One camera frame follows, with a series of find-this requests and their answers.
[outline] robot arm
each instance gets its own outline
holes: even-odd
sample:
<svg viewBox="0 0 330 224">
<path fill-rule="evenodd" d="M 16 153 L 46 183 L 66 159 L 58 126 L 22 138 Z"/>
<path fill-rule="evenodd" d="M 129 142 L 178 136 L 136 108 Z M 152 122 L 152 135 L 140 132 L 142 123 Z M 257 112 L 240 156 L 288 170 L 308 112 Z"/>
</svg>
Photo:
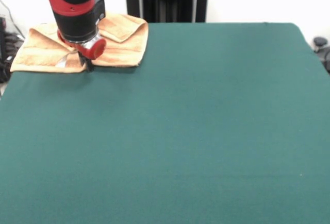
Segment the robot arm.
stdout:
<svg viewBox="0 0 330 224">
<path fill-rule="evenodd" d="M 93 60 L 105 49 L 97 24 L 105 17 L 104 0 L 49 0 L 59 37 L 78 49 L 79 55 Z"/>
</svg>

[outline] orange towel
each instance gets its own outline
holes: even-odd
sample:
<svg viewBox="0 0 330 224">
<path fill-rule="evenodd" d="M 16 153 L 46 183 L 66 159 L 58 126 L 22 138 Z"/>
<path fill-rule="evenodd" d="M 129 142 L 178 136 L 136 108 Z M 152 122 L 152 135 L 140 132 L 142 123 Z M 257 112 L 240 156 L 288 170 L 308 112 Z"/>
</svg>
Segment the orange towel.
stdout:
<svg viewBox="0 0 330 224">
<path fill-rule="evenodd" d="M 140 64 L 149 33 L 145 20 L 107 12 L 98 28 L 107 46 L 103 55 L 92 61 L 94 65 L 134 67 Z M 57 25 L 41 24 L 30 29 L 10 70 L 78 73 L 85 69 L 75 49 L 57 37 Z"/>
</svg>

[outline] green table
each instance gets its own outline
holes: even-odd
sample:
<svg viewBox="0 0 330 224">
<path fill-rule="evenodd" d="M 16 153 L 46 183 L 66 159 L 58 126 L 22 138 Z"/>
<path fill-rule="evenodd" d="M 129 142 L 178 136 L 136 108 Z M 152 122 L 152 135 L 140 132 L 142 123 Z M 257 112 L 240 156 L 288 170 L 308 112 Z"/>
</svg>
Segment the green table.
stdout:
<svg viewBox="0 0 330 224">
<path fill-rule="evenodd" d="M 0 223 L 330 223 L 330 81 L 292 24 L 151 24 L 136 69 L 14 73 Z"/>
</svg>

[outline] black cable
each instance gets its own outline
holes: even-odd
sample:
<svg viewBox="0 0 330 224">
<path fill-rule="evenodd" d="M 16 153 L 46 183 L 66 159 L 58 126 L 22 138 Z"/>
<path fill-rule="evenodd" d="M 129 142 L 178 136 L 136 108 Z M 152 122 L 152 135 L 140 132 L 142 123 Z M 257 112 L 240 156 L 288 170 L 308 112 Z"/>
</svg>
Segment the black cable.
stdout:
<svg viewBox="0 0 330 224">
<path fill-rule="evenodd" d="M 20 33 L 20 35 L 25 39 L 25 36 L 23 35 L 22 31 L 15 24 L 14 19 L 13 19 L 12 15 L 11 15 L 10 9 L 7 7 L 7 5 L 5 5 L 5 3 L 2 0 L 0 0 L 0 3 L 8 10 L 8 13 L 9 13 L 9 16 L 10 16 L 10 19 L 11 19 L 11 22 L 13 23 L 14 27 L 16 28 L 16 30 Z"/>
</svg>

